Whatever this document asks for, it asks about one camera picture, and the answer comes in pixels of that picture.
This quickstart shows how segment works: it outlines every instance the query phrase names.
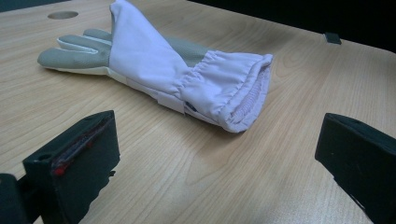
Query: white fabric cuff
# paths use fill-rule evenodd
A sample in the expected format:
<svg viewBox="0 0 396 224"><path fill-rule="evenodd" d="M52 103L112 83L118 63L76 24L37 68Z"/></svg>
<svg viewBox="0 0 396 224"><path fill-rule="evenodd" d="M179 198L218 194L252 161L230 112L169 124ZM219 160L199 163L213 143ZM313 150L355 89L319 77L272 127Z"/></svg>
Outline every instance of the white fabric cuff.
<svg viewBox="0 0 396 224"><path fill-rule="evenodd" d="M273 56L209 51L182 80L188 113L239 133L259 116L268 92Z"/></svg>

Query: white glove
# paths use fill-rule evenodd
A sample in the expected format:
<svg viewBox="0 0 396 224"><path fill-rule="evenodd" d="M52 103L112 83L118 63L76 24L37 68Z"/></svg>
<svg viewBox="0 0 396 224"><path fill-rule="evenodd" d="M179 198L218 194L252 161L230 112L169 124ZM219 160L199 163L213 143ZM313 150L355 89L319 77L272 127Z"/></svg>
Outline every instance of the white glove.
<svg viewBox="0 0 396 224"><path fill-rule="evenodd" d="M63 36L58 40L62 49L42 52L38 62L60 71L108 75L161 105L233 133L246 130L259 116L272 55L201 49L192 57L199 59L194 62L188 57L189 47L178 48L178 54L129 2L116 0L110 10L112 39L97 30Z"/></svg>

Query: wooden tabletop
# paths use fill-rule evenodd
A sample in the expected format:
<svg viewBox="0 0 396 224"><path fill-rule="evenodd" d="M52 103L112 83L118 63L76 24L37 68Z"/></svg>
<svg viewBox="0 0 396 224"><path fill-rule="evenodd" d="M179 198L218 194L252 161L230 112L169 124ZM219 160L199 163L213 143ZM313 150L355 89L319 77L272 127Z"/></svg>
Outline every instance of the wooden tabletop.
<svg viewBox="0 0 396 224"><path fill-rule="evenodd" d="M21 161L50 139L114 110L121 161L81 223L370 223L314 153L327 112L396 136L394 53L183 0L132 2L164 35L274 54L253 126L227 133L109 77L38 65L58 36L110 31L112 0L9 11L0 14L1 173L22 177ZM58 11L78 16L48 18Z"/></svg>

